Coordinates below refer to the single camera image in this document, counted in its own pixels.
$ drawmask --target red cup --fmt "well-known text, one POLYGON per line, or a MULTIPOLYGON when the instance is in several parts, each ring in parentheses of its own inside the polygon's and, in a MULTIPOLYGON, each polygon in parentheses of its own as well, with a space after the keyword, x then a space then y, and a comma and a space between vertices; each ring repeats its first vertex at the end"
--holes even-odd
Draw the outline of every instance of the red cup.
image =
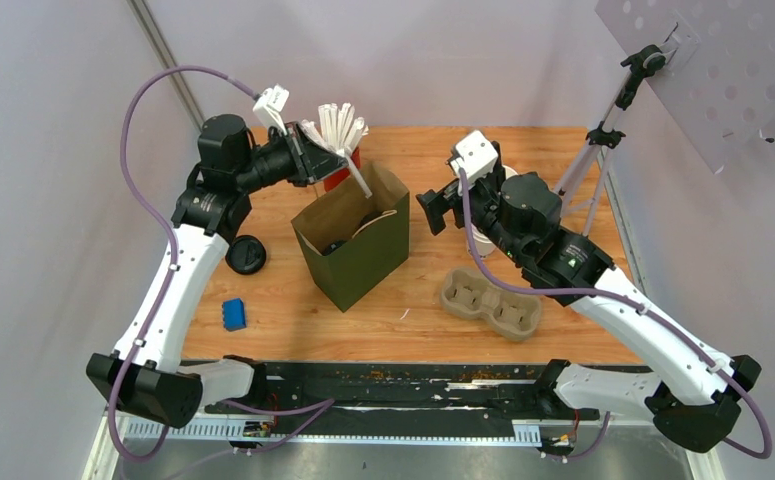
MULTIPOLYGON (((355 148, 355 151, 352 152, 352 161, 355 163, 355 166, 360 168, 360 147, 355 148)), ((344 168, 340 170, 339 172, 335 173, 334 175, 331 175, 330 177, 326 178, 322 185, 325 186, 325 191, 330 192, 334 187, 340 184, 343 180, 346 179, 346 177, 349 176, 349 169, 344 168)))

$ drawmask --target black disc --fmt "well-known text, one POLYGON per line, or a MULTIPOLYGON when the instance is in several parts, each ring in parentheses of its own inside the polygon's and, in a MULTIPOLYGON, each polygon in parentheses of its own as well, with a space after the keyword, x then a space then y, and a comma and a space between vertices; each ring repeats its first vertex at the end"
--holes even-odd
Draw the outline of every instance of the black disc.
POLYGON ((242 235, 234 239, 225 261, 231 270, 240 275, 257 273, 266 264, 266 248, 260 240, 251 235, 242 235))

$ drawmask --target green box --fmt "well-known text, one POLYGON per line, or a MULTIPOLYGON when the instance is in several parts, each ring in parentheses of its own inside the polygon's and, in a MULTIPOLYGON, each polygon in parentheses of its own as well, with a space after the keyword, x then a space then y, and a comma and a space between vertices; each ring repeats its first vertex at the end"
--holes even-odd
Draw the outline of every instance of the green box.
POLYGON ((343 312, 410 253, 408 188, 378 164, 366 163, 360 170, 372 197, 348 177, 291 222, 314 283, 343 312), (373 212, 383 215, 362 228, 363 218, 373 212), (346 243, 329 255, 320 253, 338 240, 346 243))

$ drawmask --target white cup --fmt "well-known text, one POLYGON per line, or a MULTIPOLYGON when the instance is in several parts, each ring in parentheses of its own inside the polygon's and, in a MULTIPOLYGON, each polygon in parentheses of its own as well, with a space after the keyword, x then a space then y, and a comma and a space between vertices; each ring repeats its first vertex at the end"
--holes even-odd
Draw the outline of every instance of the white cup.
MULTIPOLYGON (((505 167, 505 179, 511 178, 514 175, 518 175, 517 171, 513 168, 504 165, 505 167)), ((487 258, 491 253, 496 251, 496 245, 493 244, 493 242, 490 241, 489 238, 485 237, 481 232, 478 231, 477 228, 475 228, 475 225, 470 225, 470 228, 472 228, 472 239, 475 241, 475 249, 478 250, 478 255, 481 258, 487 258)), ((467 253, 472 255, 472 252, 469 249, 469 244, 467 244, 467 253)))

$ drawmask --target blue sponge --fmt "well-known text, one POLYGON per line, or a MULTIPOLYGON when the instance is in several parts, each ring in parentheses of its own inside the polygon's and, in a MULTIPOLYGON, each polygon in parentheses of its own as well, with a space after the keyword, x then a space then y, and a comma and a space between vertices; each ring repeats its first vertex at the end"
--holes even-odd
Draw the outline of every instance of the blue sponge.
POLYGON ((229 332, 246 328, 246 306, 242 300, 222 302, 222 326, 229 332))

